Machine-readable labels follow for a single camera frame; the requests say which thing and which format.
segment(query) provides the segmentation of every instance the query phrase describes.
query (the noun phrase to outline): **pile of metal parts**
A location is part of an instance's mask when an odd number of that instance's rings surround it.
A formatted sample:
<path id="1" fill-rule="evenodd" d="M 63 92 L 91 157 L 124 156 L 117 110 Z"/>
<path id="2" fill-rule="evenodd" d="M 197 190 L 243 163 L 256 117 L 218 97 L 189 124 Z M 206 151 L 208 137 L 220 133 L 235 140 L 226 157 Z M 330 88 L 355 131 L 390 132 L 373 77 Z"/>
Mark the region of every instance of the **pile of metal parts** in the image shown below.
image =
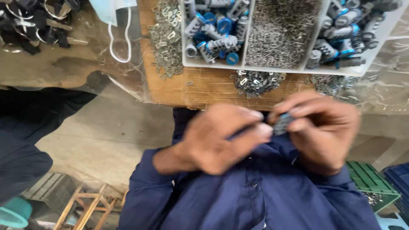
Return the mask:
<path id="1" fill-rule="evenodd" d="M 288 113 L 283 113 L 280 115 L 279 119 L 276 121 L 273 127 L 273 136 L 283 135 L 287 132 L 288 125 L 293 122 L 293 118 Z"/>
<path id="2" fill-rule="evenodd" d="M 73 13 L 78 13 L 83 0 L 0 0 L 0 45 L 11 53 L 40 52 L 40 42 L 86 45 L 67 36 Z"/>
<path id="3" fill-rule="evenodd" d="M 371 206 L 375 206 L 378 202 L 383 202 L 383 194 L 374 192 L 362 192 L 366 197 L 368 197 L 368 202 Z"/>
<path id="4" fill-rule="evenodd" d="M 182 12 L 178 0 L 159 0 L 152 9 L 155 13 L 155 25 L 148 26 L 150 45 L 155 55 L 156 72 L 165 69 L 159 77 L 163 80 L 183 73 L 182 39 L 180 24 Z"/>
<path id="5" fill-rule="evenodd" d="M 238 70 L 234 85 L 239 90 L 239 94 L 246 94 L 246 98 L 260 97 L 263 93 L 280 87 L 280 83 L 285 80 L 286 73 L 259 72 Z"/>
<path id="6" fill-rule="evenodd" d="M 402 4 L 402 0 L 331 0 L 306 67 L 315 69 L 325 63 L 339 69 L 365 64 L 364 58 L 353 55 L 378 46 L 376 32 L 385 12 L 395 11 Z"/>
<path id="7" fill-rule="evenodd" d="M 317 92 L 332 96 L 336 99 L 343 99 L 347 89 L 352 88 L 358 81 L 359 77 L 327 75 L 327 74 L 312 74 L 311 77 L 305 78 L 306 84 L 313 84 Z"/>
<path id="8" fill-rule="evenodd" d="M 203 57 L 208 64 L 216 58 L 237 64 L 249 24 L 249 4 L 249 0 L 185 0 L 186 56 Z"/>
<path id="9" fill-rule="evenodd" d="M 297 68 L 320 8 L 320 0 L 256 0 L 246 65 Z"/>

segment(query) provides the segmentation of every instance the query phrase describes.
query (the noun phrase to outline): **white plastic sorting tray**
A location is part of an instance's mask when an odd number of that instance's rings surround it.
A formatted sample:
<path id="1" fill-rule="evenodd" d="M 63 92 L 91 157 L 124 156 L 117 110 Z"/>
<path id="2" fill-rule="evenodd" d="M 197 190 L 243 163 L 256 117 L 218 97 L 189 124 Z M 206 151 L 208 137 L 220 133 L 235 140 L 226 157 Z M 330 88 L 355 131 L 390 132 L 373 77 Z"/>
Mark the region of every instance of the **white plastic sorting tray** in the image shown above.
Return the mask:
<path id="1" fill-rule="evenodd" d="M 186 56 L 184 49 L 186 46 L 187 36 L 184 34 L 184 30 L 186 27 L 185 21 L 185 8 L 182 8 L 182 62 L 184 66 L 188 67 L 207 67 L 207 68 L 222 68 L 222 69 L 234 69 L 234 70 L 253 70 L 253 71 L 265 71 L 265 72 L 286 72 L 286 73 L 310 73 L 310 74 L 334 74 L 334 75 L 347 75 L 347 76 L 363 76 L 366 71 L 368 70 L 369 66 L 373 62 L 376 57 L 376 54 L 381 49 L 383 43 L 387 40 L 388 35 L 391 33 L 392 29 L 395 27 L 395 24 L 399 21 L 400 17 L 404 13 L 405 9 L 409 5 L 409 0 L 403 0 L 403 6 L 396 11 L 393 12 L 386 12 L 385 21 L 381 23 L 379 26 L 376 37 L 379 40 L 378 47 L 372 50 L 367 50 L 363 54 L 358 54 L 356 56 L 362 56 L 366 59 L 366 64 L 357 66 L 357 67 L 348 67 L 348 68 L 340 68 L 336 69 L 335 67 L 328 67 L 328 66 L 319 66 L 316 69 L 310 70 L 305 67 L 308 55 L 306 55 L 304 61 L 301 63 L 299 68 L 296 69 L 286 69 L 286 68 L 274 68 L 274 67 L 261 67 L 261 66 L 248 66 L 245 64 L 245 54 L 248 48 L 248 39 L 249 33 L 251 30 L 251 23 L 253 17 L 253 10 L 254 4 L 256 0 L 250 0 L 250 14 L 249 14 L 249 31 L 246 35 L 246 41 L 244 43 L 244 49 L 242 48 L 239 53 L 239 61 L 236 65 L 228 65 L 226 64 L 226 60 L 224 59 L 216 59 L 216 63 L 214 64 L 207 64 L 204 59 L 194 59 L 189 58 Z M 312 39 L 310 44 L 308 45 L 308 54 L 312 51 L 313 45 L 318 38 L 319 29 L 321 28 L 322 22 L 324 20 L 324 16 L 329 7 L 330 0 L 322 0 L 322 8 L 319 12 L 319 18 L 317 20 L 316 25 L 314 26 L 314 31 L 312 33 Z M 184 6 L 183 0 L 180 0 L 181 6 Z"/>

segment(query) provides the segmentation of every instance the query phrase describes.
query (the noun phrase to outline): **plastic wrap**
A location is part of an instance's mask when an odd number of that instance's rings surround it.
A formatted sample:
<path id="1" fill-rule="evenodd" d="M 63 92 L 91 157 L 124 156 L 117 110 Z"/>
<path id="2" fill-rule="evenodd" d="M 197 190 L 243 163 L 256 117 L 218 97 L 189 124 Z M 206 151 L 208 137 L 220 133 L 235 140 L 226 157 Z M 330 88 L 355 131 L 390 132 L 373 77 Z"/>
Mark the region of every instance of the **plastic wrap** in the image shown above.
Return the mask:
<path id="1" fill-rule="evenodd" d="M 117 14 L 119 26 L 112 27 L 115 38 L 113 50 L 118 57 L 126 59 L 128 47 L 124 31 L 128 18 L 127 9 L 120 9 Z M 101 75 L 102 72 L 109 75 L 108 80 L 137 100 L 152 102 L 142 62 L 144 54 L 141 52 L 141 45 L 149 44 L 140 42 L 142 33 L 138 7 L 132 8 L 129 30 L 132 58 L 129 63 L 120 63 L 112 58 L 109 52 L 108 25 L 98 19 L 90 5 L 84 6 L 74 16 L 73 27 L 69 36 L 86 40 L 88 45 L 73 45 L 70 49 L 63 49 L 41 44 L 42 52 L 35 56 L 25 52 L 7 53 L 0 50 L 0 85 L 21 86 L 22 90 L 52 86 L 75 88 L 99 94 L 108 79 Z M 409 10 L 406 10 L 365 76 L 354 80 L 352 87 L 336 90 L 334 96 L 357 105 L 362 113 L 409 113 L 408 28 Z"/>
<path id="2" fill-rule="evenodd" d="M 409 114 L 409 38 L 386 41 L 368 72 L 338 97 L 363 114 Z"/>
<path id="3" fill-rule="evenodd" d="M 61 87 L 99 94 L 109 83 L 107 76 L 101 74 L 104 73 L 137 100 L 150 102 L 142 62 L 138 7 L 132 7 L 131 11 L 130 62 L 120 63 L 111 56 L 108 25 L 99 20 L 90 4 L 86 4 L 73 15 L 73 30 L 68 36 L 87 41 L 87 45 L 71 45 L 71 48 L 63 49 L 41 43 L 41 53 L 34 56 L 26 52 L 6 52 L 3 48 L 0 50 L 0 85 L 18 86 L 21 90 Z M 117 57 L 127 59 L 128 45 L 124 36 L 127 8 L 118 10 L 117 15 L 118 27 L 112 27 L 113 51 Z"/>

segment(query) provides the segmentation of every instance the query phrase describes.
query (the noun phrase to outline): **navy blue shirt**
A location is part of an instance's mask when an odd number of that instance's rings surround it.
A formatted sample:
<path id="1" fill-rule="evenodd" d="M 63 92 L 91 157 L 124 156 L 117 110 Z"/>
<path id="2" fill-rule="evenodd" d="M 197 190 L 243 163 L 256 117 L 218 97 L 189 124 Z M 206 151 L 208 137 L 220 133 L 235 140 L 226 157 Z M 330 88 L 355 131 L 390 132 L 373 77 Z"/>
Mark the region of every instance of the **navy blue shirt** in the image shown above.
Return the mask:
<path id="1" fill-rule="evenodd" d="M 347 168 L 328 177 L 304 170 L 287 135 L 221 176 L 160 175 L 152 165 L 159 150 L 146 150 L 136 166 L 119 230 L 380 230 Z"/>

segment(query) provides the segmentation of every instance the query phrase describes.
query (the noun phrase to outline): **person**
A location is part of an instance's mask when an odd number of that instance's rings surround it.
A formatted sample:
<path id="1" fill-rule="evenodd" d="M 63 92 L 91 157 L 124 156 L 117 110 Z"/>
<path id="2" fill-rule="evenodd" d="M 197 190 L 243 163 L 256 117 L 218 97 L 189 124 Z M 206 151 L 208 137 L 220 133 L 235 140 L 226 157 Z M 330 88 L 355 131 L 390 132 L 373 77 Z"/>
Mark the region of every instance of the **person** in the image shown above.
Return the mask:
<path id="1" fill-rule="evenodd" d="M 31 188 L 51 168 L 51 157 L 35 144 L 93 100 L 109 82 L 107 76 L 93 72 L 75 89 L 0 90 L 0 207 Z"/>
<path id="2" fill-rule="evenodd" d="M 173 145 L 144 152 L 119 230 L 380 229 L 344 165 L 360 124 L 354 106 L 293 94 L 269 114 L 269 123 L 295 118 L 274 137 L 258 111 L 196 113 L 175 108 Z"/>

